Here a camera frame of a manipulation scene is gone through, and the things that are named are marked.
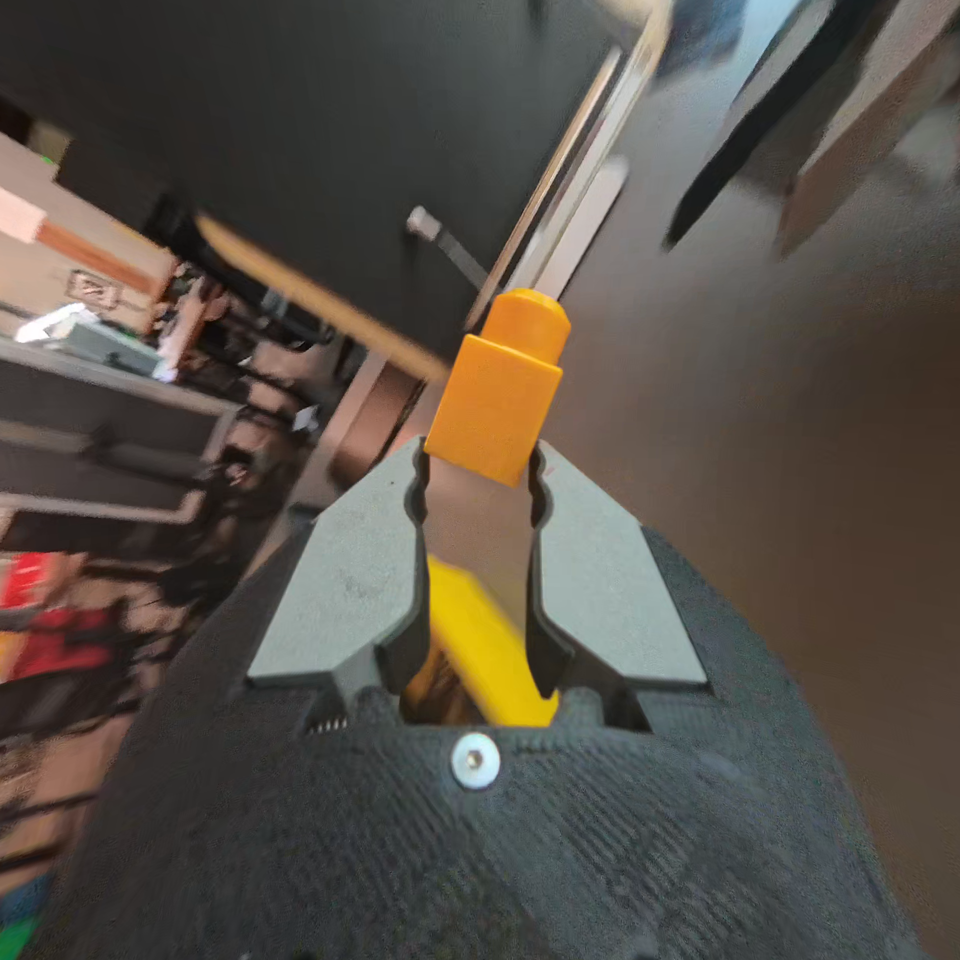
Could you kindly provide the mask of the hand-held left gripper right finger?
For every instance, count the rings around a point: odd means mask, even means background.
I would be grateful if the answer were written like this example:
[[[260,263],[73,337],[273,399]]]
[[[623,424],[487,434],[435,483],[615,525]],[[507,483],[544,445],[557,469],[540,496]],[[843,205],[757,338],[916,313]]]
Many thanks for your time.
[[[544,440],[528,479],[525,648],[539,694],[706,689],[642,523]]]

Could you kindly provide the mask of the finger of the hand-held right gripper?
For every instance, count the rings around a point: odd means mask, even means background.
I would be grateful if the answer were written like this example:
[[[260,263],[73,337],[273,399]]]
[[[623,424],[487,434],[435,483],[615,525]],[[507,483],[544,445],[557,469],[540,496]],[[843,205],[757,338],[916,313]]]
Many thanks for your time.
[[[783,205],[782,258],[833,217],[925,114],[958,96],[958,10],[957,1],[896,3]]]
[[[681,197],[662,240],[675,248],[786,115],[846,47],[845,2],[802,2],[757,63],[735,102],[739,113]]]

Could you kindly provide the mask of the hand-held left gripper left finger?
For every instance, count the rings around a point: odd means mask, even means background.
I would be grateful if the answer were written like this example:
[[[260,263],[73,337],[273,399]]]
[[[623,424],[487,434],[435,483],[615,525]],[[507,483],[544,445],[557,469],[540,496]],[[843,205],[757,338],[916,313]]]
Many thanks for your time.
[[[424,523],[429,458],[414,437],[322,512],[246,678],[401,695],[430,646]]]

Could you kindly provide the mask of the orange plastic block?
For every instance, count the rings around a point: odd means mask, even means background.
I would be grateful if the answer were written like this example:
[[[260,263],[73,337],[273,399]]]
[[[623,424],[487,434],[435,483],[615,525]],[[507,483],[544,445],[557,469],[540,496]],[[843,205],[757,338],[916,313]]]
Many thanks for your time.
[[[571,323],[558,301],[514,289],[463,337],[423,451],[507,487],[519,485],[561,383]]]

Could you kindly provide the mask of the yellow box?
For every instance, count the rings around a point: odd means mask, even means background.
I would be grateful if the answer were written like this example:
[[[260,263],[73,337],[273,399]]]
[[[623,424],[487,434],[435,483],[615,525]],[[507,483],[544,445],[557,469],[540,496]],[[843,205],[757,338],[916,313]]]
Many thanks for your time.
[[[546,728],[559,697],[545,698],[515,624],[474,575],[428,557],[430,646],[400,697],[410,723]]]

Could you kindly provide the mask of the red container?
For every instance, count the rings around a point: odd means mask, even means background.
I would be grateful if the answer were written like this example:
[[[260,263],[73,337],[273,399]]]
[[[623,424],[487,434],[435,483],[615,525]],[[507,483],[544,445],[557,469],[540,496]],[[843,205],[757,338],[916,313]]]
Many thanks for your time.
[[[119,633],[123,602],[81,606],[84,555],[18,553],[1,560],[2,683],[104,666]]]

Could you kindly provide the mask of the black board with wooden frame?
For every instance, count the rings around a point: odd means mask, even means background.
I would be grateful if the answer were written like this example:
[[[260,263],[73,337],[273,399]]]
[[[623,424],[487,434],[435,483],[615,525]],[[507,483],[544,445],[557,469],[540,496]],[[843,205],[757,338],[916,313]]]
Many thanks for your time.
[[[64,189],[443,382],[671,7],[2,2],[2,98],[69,138]]]

